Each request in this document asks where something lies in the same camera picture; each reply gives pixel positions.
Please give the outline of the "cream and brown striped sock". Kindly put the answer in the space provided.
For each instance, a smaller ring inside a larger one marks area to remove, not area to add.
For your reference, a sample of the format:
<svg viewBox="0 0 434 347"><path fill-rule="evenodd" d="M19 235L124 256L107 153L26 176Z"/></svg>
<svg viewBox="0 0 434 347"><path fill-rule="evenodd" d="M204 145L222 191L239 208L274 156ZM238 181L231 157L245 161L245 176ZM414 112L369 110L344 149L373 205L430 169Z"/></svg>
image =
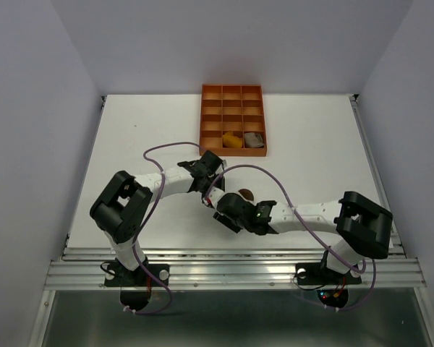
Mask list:
<svg viewBox="0 0 434 347"><path fill-rule="evenodd" d="M246 200L254 201L254 194L249 189L239 189L238 193L240 193Z"/></svg>

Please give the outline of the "mustard yellow sock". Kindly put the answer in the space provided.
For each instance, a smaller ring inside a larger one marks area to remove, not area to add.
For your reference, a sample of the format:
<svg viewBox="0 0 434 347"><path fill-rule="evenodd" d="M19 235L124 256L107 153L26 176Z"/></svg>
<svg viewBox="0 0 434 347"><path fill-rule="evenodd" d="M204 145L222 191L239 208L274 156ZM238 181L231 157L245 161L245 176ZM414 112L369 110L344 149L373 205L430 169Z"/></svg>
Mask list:
<svg viewBox="0 0 434 347"><path fill-rule="evenodd" d="M223 146L231 149L243 148L243 139L236 136L233 132L225 132L222 136Z"/></svg>

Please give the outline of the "tan sock with red cuff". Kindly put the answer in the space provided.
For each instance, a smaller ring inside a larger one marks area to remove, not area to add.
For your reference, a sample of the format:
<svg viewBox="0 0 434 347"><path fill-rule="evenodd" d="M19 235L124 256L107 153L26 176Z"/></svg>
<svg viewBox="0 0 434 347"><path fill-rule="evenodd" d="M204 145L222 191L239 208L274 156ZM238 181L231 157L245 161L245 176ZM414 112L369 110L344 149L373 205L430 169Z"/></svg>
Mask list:
<svg viewBox="0 0 434 347"><path fill-rule="evenodd" d="M265 143L262 134L256 132L244 133L244 146L246 148L263 148Z"/></svg>

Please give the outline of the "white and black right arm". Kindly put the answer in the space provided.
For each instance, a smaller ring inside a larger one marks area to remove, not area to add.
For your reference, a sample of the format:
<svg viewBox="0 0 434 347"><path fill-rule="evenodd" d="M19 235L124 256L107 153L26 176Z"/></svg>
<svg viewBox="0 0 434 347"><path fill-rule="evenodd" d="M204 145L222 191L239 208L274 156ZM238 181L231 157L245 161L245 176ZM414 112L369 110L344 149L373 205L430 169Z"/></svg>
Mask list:
<svg viewBox="0 0 434 347"><path fill-rule="evenodd" d="M325 249L318 273L327 282L366 258L388 257L393 214L358 192L345 192L337 202L290 207L274 200L254 203L240 193L214 188L205 201L216 211L213 217L235 233L308 232Z"/></svg>

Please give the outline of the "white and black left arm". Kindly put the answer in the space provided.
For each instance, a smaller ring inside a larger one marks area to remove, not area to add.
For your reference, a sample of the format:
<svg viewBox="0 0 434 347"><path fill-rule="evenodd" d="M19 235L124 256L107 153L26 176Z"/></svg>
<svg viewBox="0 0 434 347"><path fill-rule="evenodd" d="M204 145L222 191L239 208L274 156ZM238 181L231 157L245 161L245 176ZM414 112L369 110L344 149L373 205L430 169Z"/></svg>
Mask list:
<svg viewBox="0 0 434 347"><path fill-rule="evenodd" d="M133 176L126 171L114 174L90 209L90 217L108 238L122 277L132 285L146 278L146 256L137 241L151 202L173 194L207 192L216 173L198 173L174 166L161 173Z"/></svg>

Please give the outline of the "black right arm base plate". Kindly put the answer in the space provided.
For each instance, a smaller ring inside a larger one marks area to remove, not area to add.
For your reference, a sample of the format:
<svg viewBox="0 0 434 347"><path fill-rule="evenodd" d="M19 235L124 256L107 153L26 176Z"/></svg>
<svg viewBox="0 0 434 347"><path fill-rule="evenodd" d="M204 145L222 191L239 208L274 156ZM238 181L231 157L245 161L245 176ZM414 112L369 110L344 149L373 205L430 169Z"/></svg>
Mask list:
<svg viewBox="0 0 434 347"><path fill-rule="evenodd" d="M324 268L319 262L303 262L295 265L294 277L301 286L359 285L362 279L350 273L341 274Z"/></svg>

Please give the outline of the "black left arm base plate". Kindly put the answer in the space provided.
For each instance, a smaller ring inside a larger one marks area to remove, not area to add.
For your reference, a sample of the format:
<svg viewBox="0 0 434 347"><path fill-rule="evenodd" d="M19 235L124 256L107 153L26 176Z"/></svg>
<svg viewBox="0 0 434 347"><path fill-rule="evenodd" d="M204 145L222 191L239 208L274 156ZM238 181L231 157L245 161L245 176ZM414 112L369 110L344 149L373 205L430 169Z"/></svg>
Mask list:
<svg viewBox="0 0 434 347"><path fill-rule="evenodd" d="M167 264L147 264L146 268L157 277L162 283L169 284L170 266ZM103 262L100 269L105 274L104 286L111 288L121 287L159 287L154 280L148 280L147 273L138 267L134 271L126 269L117 260Z"/></svg>

